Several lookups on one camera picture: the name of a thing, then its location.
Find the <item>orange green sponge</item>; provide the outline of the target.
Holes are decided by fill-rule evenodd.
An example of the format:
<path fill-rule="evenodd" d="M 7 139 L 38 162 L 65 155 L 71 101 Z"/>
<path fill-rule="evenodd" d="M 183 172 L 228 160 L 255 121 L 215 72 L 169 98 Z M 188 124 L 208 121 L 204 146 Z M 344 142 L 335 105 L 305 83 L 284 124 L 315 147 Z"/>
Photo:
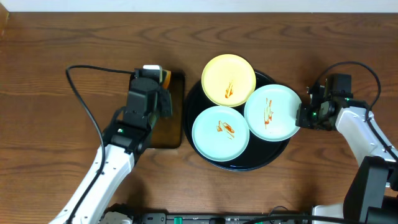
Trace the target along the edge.
<path fill-rule="evenodd" d="M 163 70 L 163 83 L 162 83 L 162 87 L 163 89 L 167 89 L 170 85 L 170 79 L 171 79 L 171 71 L 168 70 Z"/>

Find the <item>light green plate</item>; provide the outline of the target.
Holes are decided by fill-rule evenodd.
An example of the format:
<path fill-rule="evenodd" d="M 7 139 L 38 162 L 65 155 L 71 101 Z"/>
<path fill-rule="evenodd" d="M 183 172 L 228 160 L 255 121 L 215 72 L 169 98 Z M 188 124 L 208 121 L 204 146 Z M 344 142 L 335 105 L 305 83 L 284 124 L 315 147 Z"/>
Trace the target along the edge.
<path fill-rule="evenodd" d="M 297 110 L 302 103 L 291 88 L 270 84 L 253 92 L 244 107 L 244 118 L 258 138 L 278 142 L 295 135 Z"/>

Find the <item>light blue plate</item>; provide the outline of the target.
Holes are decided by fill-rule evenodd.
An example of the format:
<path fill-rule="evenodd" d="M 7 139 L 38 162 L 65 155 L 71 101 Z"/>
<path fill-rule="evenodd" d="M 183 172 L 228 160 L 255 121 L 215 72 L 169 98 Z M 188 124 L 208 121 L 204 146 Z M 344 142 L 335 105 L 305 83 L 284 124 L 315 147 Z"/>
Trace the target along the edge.
<path fill-rule="evenodd" d="M 205 158 L 231 161 L 240 156 L 249 143 L 250 131 L 243 115 L 226 106 L 212 106 L 202 111 L 192 126 L 192 140 Z"/>

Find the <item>yellow plate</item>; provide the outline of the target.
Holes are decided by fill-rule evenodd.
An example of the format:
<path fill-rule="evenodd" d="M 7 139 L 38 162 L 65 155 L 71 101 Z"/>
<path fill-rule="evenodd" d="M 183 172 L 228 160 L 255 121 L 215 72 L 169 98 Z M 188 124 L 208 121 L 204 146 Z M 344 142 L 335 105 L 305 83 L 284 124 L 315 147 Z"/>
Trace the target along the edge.
<path fill-rule="evenodd" d="M 244 104 L 256 87 L 256 75 L 244 58 L 223 54 L 211 59 L 204 67 L 201 86 L 213 103 L 236 107 Z"/>

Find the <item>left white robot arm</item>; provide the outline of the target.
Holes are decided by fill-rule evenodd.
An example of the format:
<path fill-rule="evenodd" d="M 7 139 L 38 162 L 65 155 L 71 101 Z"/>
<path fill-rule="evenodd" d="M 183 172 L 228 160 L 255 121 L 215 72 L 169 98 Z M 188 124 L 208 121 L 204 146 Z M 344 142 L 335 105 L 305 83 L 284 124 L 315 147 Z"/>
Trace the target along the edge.
<path fill-rule="evenodd" d="M 114 112 L 109 125 L 101 130 L 75 87 L 70 70 L 65 70 L 67 80 L 94 124 L 100 146 L 89 171 L 52 223 L 98 223 L 120 183 L 150 146 L 156 122 L 172 115 L 168 89 L 172 73 L 160 65 L 145 65 L 128 72 L 127 103 Z"/>

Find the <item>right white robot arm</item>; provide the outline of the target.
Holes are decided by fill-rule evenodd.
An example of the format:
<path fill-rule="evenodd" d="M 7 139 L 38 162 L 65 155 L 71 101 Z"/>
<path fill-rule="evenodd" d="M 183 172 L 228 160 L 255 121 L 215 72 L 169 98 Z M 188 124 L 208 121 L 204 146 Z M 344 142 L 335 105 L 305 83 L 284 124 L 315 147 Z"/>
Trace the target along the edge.
<path fill-rule="evenodd" d="M 310 103 L 297 110 L 297 125 L 338 131 L 359 164 L 343 203 L 314 207 L 312 222 L 331 223 L 343 218 L 361 223 L 397 223 L 397 199 L 385 195 L 387 187 L 397 190 L 397 150 L 377 125 L 370 106 L 345 90 L 320 87 L 308 94 Z"/>

